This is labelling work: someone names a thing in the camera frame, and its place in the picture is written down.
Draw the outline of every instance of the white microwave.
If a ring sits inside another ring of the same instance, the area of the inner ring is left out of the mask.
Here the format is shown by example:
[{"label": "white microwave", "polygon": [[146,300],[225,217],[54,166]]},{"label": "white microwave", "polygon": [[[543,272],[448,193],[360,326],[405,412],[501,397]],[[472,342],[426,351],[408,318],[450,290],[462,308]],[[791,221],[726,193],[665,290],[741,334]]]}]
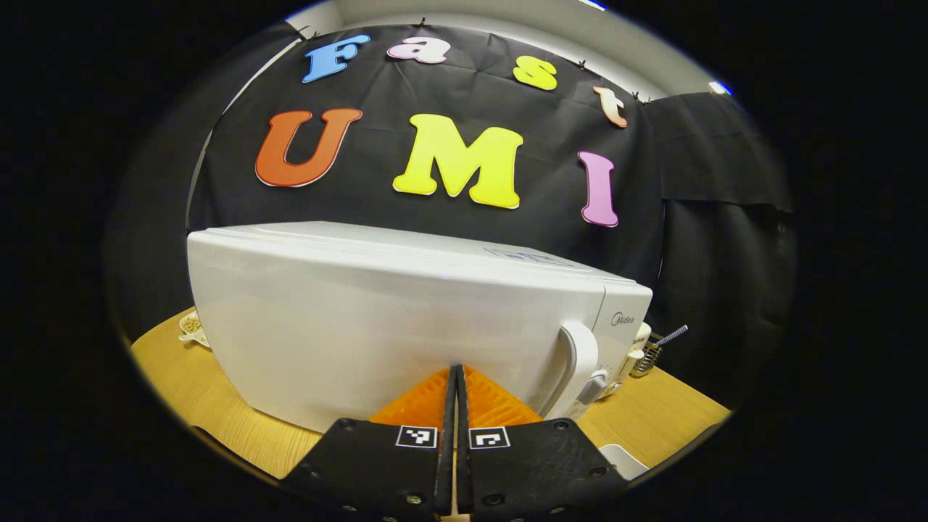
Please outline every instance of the white microwave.
[{"label": "white microwave", "polygon": [[466,364],[543,418],[621,382],[651,290],[485,241],[303,222],[187,237],[200,322],[252,407],[324,432]]}]

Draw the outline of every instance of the microwave door handle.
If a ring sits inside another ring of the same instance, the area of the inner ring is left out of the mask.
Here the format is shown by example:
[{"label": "microwave door handle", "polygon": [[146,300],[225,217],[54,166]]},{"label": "microwave door handle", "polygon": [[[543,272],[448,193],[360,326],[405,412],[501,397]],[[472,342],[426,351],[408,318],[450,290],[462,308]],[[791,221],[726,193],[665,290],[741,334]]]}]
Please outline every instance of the microwave door handle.
[{"label": "microwave door handle", "polygon": [[578,320],[566,321],[561,325],[561,333],[567,338],[570,346],[567,368],[545,408],[539,412],[545,420],[557,419],[564,415],[576,402],[586,381],[599,363],[596,336],[584,323]]}]

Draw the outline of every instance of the yellow letter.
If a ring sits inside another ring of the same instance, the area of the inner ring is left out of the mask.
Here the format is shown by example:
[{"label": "yellow letter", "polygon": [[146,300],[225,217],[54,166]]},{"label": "yellow letter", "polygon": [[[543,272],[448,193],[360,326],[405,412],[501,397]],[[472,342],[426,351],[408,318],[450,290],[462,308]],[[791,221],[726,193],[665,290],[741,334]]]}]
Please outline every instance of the yellow letter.
[{"label": "yellow letter", "polygon": [[490,127],[468,147],[451,118],[416,114],[409,122],[416,126],[416,141],[406,171],[393,179],[396,191],[433,194],[438,188],[432,179],[432,160],[435,160],[449,196],[457,197],[479,168],[477,184],[470,189],[472,200],[503,208],[519,206],[513,180],[521,136],[508,129]]},{"label": "yellow letter", "polygon": [[512,70],[516,80],[546,91],[558,86],[558,81],[554,78],[558,70],[550,63],[535,57],[520,56],[516,58],[516,65],[519,67]]}]

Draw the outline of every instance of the wooden table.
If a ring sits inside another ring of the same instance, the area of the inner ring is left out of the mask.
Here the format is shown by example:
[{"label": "wooden table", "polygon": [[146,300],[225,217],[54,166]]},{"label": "wooden table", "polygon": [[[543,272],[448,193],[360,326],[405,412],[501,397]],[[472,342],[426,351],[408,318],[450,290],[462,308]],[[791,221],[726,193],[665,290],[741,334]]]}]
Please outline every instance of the wooden table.
[{"label": "wooden table", "polygon": [[[322,434],[257,411],[241,399],[212,351],[177,339],[185,310],[134,344],[135,360],[161,398],[244,460],[285,476]],[[598,448],[619,444],[653,467],[721,422],[728,410],[659,368],[628,377],[611,397],[595,402],[577,423]]]}]

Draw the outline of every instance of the letter m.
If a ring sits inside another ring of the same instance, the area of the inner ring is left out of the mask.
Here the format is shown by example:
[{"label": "letter m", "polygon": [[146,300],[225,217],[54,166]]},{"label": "letter m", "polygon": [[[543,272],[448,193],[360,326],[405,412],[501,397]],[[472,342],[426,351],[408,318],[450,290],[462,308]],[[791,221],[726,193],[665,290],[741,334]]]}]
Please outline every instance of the letter m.
[{"label": "letter m", "polygon": [[473,173],[480,169],[477,184],[470,189],[472,200],[502,208],[519,206],[513,182],[521,136],[508,129],[490,127],[468,147],[451,118],[416,114],[409,122],[417,129],[416,141],[406,171],[393,179],[395,190],[425,196],[433,194],[438,188],[438,183],[432,179],[432,160],[435,160],[449,196],[457,197]]}]

